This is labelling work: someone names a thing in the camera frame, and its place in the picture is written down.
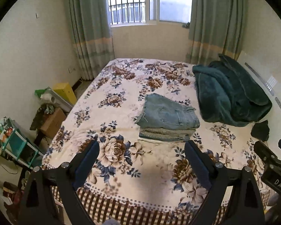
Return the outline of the blue denim shorts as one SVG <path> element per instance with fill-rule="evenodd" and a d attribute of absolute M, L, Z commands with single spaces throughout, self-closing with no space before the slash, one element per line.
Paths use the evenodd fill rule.
<path fill-rule="evenodd" d="M 192 106 L 185 106 L 159 94 L 148 94 L 141 114 L 135 123 L 141 128 L 190 130 L 198 128 L 200 121 Z"/>

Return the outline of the black cloth item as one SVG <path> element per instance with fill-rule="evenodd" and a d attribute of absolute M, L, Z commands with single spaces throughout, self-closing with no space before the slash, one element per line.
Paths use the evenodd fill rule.
<path fill-rule="evenodd" d="M 268 127 L 268 120 L 254 124 L 251 130 L 251 136 L 262 142 L 267 142 L 269 139 L 270 128 Z"/>

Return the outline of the teal metal rack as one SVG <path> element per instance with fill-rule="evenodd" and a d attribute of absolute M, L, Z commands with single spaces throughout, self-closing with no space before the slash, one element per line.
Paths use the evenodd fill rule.
<path fill-rule="evenodd" d="M 41 166 L 43 153 L 20 131 L 14 120 L 4 117 L 0 120 L 2 151 L 27 168 Z"/>

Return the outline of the brown cardboard box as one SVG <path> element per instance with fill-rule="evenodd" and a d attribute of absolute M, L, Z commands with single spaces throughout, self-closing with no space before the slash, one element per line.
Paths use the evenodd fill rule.
<path fill-rule="evenodd" d="M 66 119 L 66 115 L 61 108 L 56 108 L 44 124 L 40 127 L 40 131 L 48 138 L 53 139 L 60 129 L 62 122 Z"/>

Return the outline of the folded dark teal garment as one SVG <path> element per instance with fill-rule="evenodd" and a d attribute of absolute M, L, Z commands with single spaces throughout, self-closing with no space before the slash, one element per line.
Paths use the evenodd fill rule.
<path fill-rule="evenodd" d="M 188 141 L 194 132 L 183 133 L 181 135 L 160 135 L 160 134 L 151 134 L 151 133 L 140 133 L 140 138 L 172 142 L 172 141 Z"/>

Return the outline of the floral bed blanket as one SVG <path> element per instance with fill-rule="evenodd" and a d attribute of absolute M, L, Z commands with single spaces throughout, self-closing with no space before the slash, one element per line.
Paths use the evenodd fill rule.
<path fill-rule="evenodd" d="M 42 159 L 53 169 L 95 140 L 99 156 L 78 189 L 96 223 L 187 224 L 207 195 L 184 153 L 185 141 L 140 138 L 135 123 L 145 96 L 159 94 L 192 106 L 200 126 L 190 137 L 214 162 L 251 168 L 263 205 L 270 188 L 261 181 L 263 163 L 254 153 L 253 125 L 234 127 L 200 116 L 192 66 L 183 62 L 119 58 L 110 61 L 78 99 Z"/>

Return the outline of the dark green fleece blanket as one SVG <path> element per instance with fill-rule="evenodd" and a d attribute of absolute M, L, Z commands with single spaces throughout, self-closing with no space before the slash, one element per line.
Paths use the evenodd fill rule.
<path fill-rule="evenodd" d="M 208 66 L 192 67 L 200 114 L 206 122 L 245 127 L 264 118 L 272 102 L 233 58 L 219 54 Z"/>

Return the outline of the white headboard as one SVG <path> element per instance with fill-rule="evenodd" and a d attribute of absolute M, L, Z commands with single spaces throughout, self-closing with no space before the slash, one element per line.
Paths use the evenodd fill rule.
<path fill-rule="evenodd" d="M 281 160 L 281 148 L 278 146 L 278 142 L 281 140 L 281 84 L 266 66 L 263 66 L 261 62 L 246 52 L 240 53 L 238 62 L 247 70 L 272 102 L 270 112 L 263 118 L 268 121 L 270 128 L 267 146 Z"/>

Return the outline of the folded olive fuzzy garment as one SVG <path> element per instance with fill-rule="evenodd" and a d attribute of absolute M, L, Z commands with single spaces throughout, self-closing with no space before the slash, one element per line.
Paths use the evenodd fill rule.
<path fill-rule="evenodd" d="M 161 134 L 161 135 L 192 135 L 196 132 L 196 129 L 186 129 L 186 130 L 168 130 L 165 128 L 141 128 L 140 133 L 151 133 L 151 134 Z"/>

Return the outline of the yellow box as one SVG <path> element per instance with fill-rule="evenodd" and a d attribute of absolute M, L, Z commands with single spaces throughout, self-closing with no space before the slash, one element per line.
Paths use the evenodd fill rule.
<path fill-rule="evenodd" d="M 70 104 L 76 104 L 77 98 L 69 83 L 57 83 L 53 90 Z"/>

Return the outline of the left green curtain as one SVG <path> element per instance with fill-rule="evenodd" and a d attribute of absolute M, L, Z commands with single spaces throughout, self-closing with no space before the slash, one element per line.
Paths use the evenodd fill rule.
<path fill-rule="evenodd" d="M 81 77 L 92 80 L 115 59 L 108 0 L 64 0 L 64 8 Z"/>

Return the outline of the green curtain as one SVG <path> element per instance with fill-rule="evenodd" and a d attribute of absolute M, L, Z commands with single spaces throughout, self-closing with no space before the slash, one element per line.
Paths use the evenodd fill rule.
<path fill-rule="evenodd" d="M 186 61 L 206 66 L 219 54 L 238 59 L 247 7 L 247 0 L 192 0 Z"/>
<path fill-rule="evenodd" d="M 92 80 L 115 59 L 108 0 L 64 0 L 64 8 L 81 77 Z"/>

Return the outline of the right green curtain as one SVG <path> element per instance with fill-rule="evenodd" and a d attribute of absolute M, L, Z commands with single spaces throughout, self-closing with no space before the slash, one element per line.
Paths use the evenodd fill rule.
<path fill-rule="evenodd" d="M 219 54 L 238 59 L 247 7 L 247 0 L 192 0 L 186 61 L 206 66 Z"/>

